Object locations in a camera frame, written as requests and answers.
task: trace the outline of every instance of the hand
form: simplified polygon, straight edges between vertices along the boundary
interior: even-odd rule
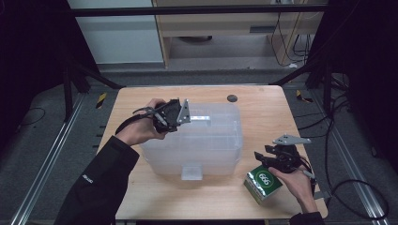
[[[303,213],[318,211],[311,191],[310,179],[301,171],[305,170],[305,167],[300,166],[299,170],[295,170],[291,173],[283,173],[272,167],[269,167],[268,170],[270,173],[283,180],[289,191],[298,200]]]
[[[163,99],[152,98],[152,100],[146,104],[146,106],[155,108],[159,103],[165,103]],[[124,127],[115,136],[122,142],[128,144],[129,146],[144,143],[149,139],[160,139],[163,140],[167,132],[158,133],[153,127],[152,117],[139,119],[132,122],[128,126]]]

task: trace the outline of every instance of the wall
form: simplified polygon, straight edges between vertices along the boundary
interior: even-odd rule
[[[150,0],[69,0],[71,8],[152,7]],[[97,64],[162,63],[154,16],[76,18]]]

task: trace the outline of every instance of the floor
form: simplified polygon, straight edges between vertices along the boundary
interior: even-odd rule
[[[170,56],[167,68],[139,68],[133,73],[104,71],[103,76],[130,86],[267,84],[277,81],[303,64],[297,62],[290,66],[280,66],[264,36],[213,37],[210,41],[175,38]],[[291,56],[302,59],[302,56],[295,56],[293,53]],[[306,90],[302,85],[305,79],[304,74],[284,87],[298,128],[307,127],[323,117],[319,103],[322,88]],[[32,102],[32,110],[8,145],[8,154],[0,161],[0,224],[9,224],[13,217],[23,215],[27,217],[18,219],[25,219],[28,224],[51,224],[70,185],[89,159],[95,156],[117,91],[110,90],[94,80],[90,80],[90,83],[92,89],[88,95],[78,95],[74,92],[75,102],[81,101],[82,104],[70,127],[63,124],[62,86],[39,94]],[[301,95],[307,100],[298,99],[297,90],[300,90]],[[107,93],[107,98],[101,109],[96,109],[98,97],[103,92]],[[333,91],[332,94],[337,98],[342,93]],[[324,134],[328,129],[326,121],[302,129],[301,136]],[[313,144],[306,146],[319,186],[324,190],[329,189],[325,170],[327,158],[328,175],[333,185],[348,178],[364,178],[376,186],[388,200],[390,214],[386,220],[370,221],[349,212],[333,198],[326,223],[398,224],[398,199],[395,194],[395,190],[398,189],[397,174],[391,170],[384,158],[372,156],[371,146],[349,105],[336,112],[335,123],[335,129],[329,138],[328,152],[325,151],[325,137],[314,138]],[[63,141],[57,141],[59,130],[65,130],[67,133],[67,138]],[[51,155],[49,152],[52,152],[50,149],[54,149],[54,143],[58,143],[59,151]],[[56,160],[49,162],[46,160],[48,156]],[[48,162],[45,165],[50,170],[44,173],[46,179],[40,183],[35,181],[35,178],[42,172],[40,168],[43,162]],[[38,193],[29,192],[31,187],[37,189]],[[350,207],[362,214],[367,215],[373,209],[379,209],[378,203],[381,204],[382,210],[386,211],[380,196],[372,193],[371,189],[359,185],[344,185],[337,192]],[[369,209],[366,205],[372,203],[376,205],[370,206]],[[18,214],[19,209],[23,210],[23,213]],[[272,220],[269,224],[286,224],[286,221]]]

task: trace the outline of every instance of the person's arm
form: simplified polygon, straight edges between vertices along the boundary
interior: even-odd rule
[[[147,106],[163,102],[152,99]],[[164,136],[153,127],[151,118],[144,118],[111,137],[70,189],[54,224],[111,224],[139,158],[130,147]]]
[[[290,225],[322,225],[325,224],[316,206],[313,193],[311,191],[310,179],[301,171],[300,168],[292,173],[283,173],[270,167],[269,171],[276,177],[283,180],[289,191],[296,197],[302,214],[294,215],[290,218]]]

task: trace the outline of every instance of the gray floor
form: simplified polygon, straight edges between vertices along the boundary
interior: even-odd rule
[[[187,42],[175,38],[168,68],[147,67],[114,73],[104,72],[103,75],[117,83],[125,85],[181,85],[181,84],[265,84],[274,82],[290,73],[293,68],[281,67],[273,57],[269,43],[265,37],[213,37],[208,42]],[[284,92],[295,116],[320,113],[316,103],[309,103],[296,98],[296,90],[301,89],[305,75],[295,79],[286,86]],[[103,126],[106,125],[117,94],[101,83],[90,80],[92,89],[83,96],[83,104],[76,122],[62,147],[47,182],[38,196],[29,221],[46,223],[54,219],[76,177],[95,156]],[[311,92],[301,89],[306,98],[316,99],[321,88]],[[106,92],[107,98],[101,109],[96,109],[98,97]],[[333,92],[336,97],[339,91]],[[8,224],[18,207],[23,202],[40,170],[41,164],[63,125],[64,104],[63,88],[57,86],[39,94],[32,102],[32,108],[24,123],[8,145],[8,153],[0,164],[0,220]],[[296,117],[298,128],[303,128],[322,118],[322,114]],[[362,133],[356,117],[349,107],[341,109],[335,115],[336,130],[344,138],[344,144],[355,162],[358,164],[366,181],[377,186],[390,204],[389,224],[398,224],[398,176],[390,164],[383,158],[372,157],[371,145]],[[317,136],[324,134],[327,124],[300,131],[301,136]],[[321,189],[328,190],[325,175],[325,138],[314,138],[306,149],[313,164]],[[329,141],[329,176],[331,183],[350,178],[349,170],[344,165],[338,144]],[[353,185],[341,187],[338,195],[349,205],[366,214],[363,199]],[[377,224],[358,217],[335,199],[329,205],[327,224]],[[274,220],[270,224],[285,224],[284,220]]]

